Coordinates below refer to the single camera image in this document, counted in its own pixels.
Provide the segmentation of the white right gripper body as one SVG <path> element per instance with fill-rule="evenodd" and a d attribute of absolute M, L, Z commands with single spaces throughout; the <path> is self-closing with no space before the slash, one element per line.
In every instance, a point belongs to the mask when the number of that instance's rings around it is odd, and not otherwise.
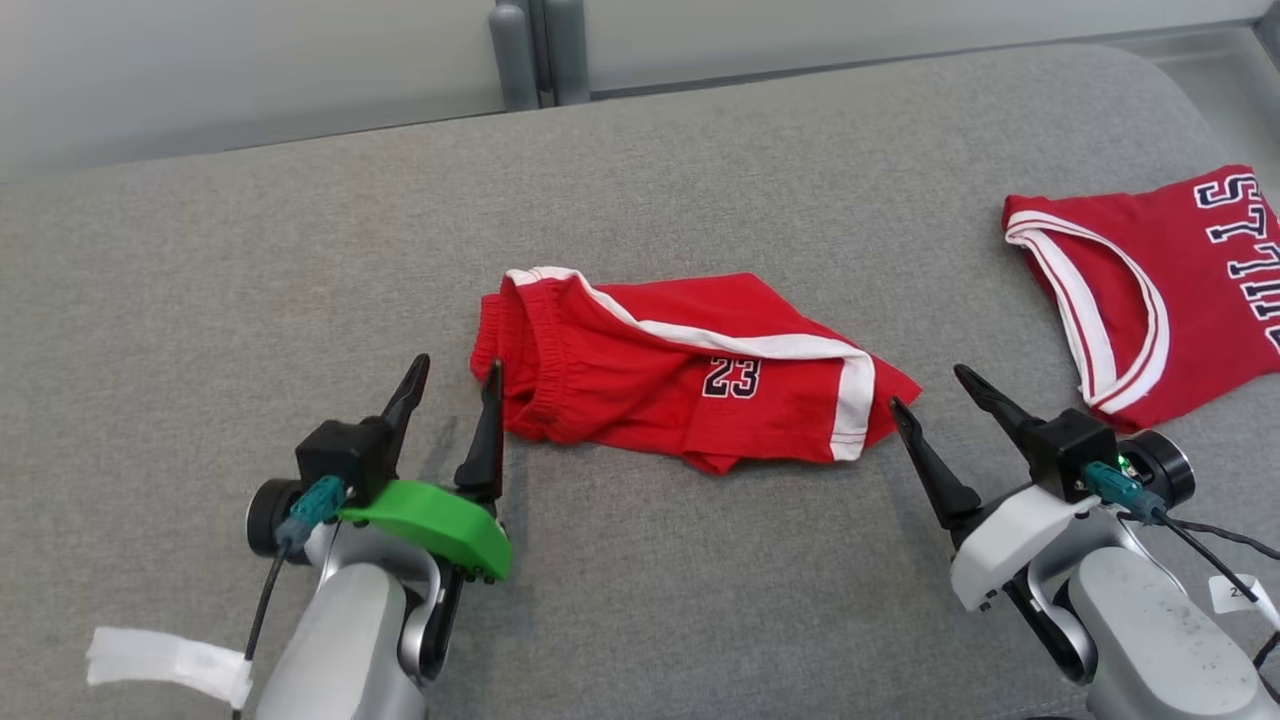
<path fill-rule="evenodd" d="M 963 541 L 951 562 L 951 587 L 964 609 L 978 610 L 991 591 L 1055 542 L 1076 515 L 1098 505 L 1101 498 L 1093 495 L 1069 503 L 1038 486 L 1007 497 Z"/>

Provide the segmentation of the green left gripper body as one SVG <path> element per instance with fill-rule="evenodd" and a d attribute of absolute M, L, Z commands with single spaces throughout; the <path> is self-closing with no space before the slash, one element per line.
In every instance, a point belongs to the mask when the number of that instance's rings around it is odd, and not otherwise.
<path fill-rule="evenodd" d="M 367 506 L 342 507 L 340 520 L 369 523 L 486 582 L 511 571 L 512 543 L 495 516 L 439 486 L 393 480 Z"/>

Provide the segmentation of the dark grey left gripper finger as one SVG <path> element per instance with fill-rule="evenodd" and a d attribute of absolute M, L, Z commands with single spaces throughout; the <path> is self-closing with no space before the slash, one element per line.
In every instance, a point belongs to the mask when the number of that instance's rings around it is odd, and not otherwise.
<path fill-rule="evenodd" d="M 429 372 L 430 356 L 419 354 L 381 413 L 381 419 L 388 428 L 387 466 L 398 465 L 410 419 L 421 402 Z"/>
<path fill-rule="evenodd" d="M 474 503 L 495 503 L 503 495 L 504 368 L 493 360 L 481 387 L 483 410 L 466 459 L 454 470 L 454 491 Z"/>

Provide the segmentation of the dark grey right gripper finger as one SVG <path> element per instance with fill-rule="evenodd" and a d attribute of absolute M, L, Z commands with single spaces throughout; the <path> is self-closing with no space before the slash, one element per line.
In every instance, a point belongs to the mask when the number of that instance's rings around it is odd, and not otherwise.
<path fill-rule="evenodd" d="M 980 496 L 960 482 L 933 450 L 906 402 L 891 398 L 890 411 L 940 527 L 945 530 L 972 530 L 979 520 Z"/>
<path fill-rule="evenodd" d="M 954 374 L 975 406 L 991 415 L 1019 454 L 1030 461 L 1027 438 L 1030 429 L 1037 427 L 1037 416 L 1025 411 L 970 366 L 954 365 Z"/>

